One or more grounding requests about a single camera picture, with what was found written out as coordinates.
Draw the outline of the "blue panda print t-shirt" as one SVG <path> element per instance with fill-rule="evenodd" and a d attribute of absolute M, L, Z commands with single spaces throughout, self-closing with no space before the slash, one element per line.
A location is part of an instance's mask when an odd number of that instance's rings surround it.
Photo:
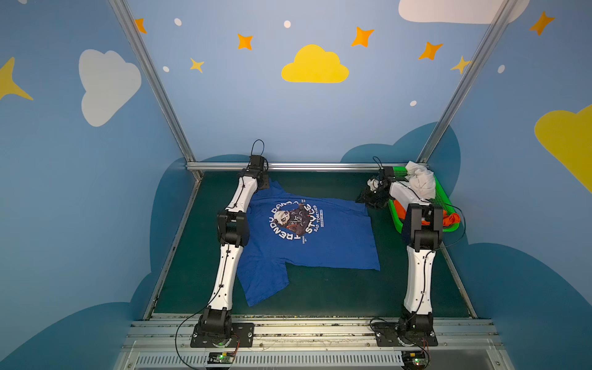
<path fill-rule="evenodd" d="M 362 203 L 290 194 L 273 181 L 251 198 L 247 217 L 250 238 L 237 277 L 251 307 L 288 287 L 288 265 L 380 268 L 371 217 Z"/>

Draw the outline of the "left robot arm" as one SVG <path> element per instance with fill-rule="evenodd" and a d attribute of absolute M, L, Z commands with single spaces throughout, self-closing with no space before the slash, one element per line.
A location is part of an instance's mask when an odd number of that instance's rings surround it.
<path fill-rule="evenodd" d="M 239 173 L 237 189 L 231 202 L 217 215 L 219 266 L 212 295 L 200 316 L 198 331 L 218 345 L 230 340 L 232 336 L 234 282 L 238 263 L 250 238 L 248 206 L 254 194 L 267 187 L 267 171 L 243 169 Z"/>

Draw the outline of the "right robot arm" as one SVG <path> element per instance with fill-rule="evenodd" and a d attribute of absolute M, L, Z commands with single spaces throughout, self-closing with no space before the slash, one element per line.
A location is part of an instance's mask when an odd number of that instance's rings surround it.
<path fill-rule="evenodd" d="M 443 209 L 420 197 L 407 183 L 377 177 L 366 182 L 357 202 L 381 207 L 386 204 L 391 190 L 403 191 L 403 200 L 407 202 L 401 236 L 408 255 L 408 281 L 398 333 L 401 336 L 429 335 L 433 331 L 432 269 L 442 243 Z"/>

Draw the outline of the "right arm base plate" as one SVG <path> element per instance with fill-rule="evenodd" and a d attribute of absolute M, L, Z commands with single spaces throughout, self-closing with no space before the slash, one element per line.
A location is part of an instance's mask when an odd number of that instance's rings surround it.
<path fill-rule="evenodd" d="M 379 347 L 436 347 L 439 345 L 433 331 L 404 331 L 395 322 L 373 322 L 369 325 Z"/>

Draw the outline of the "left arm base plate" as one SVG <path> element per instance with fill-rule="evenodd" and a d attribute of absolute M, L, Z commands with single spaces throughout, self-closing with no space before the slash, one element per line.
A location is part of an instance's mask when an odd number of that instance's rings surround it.
<path fill-rule="evenodd" d="M 191 337 L 191 348 L 251 348 L 254 340 L 255 325 L 251 322 L 233 323 L 220 329 L 205 328 L 199 324 Z"/>

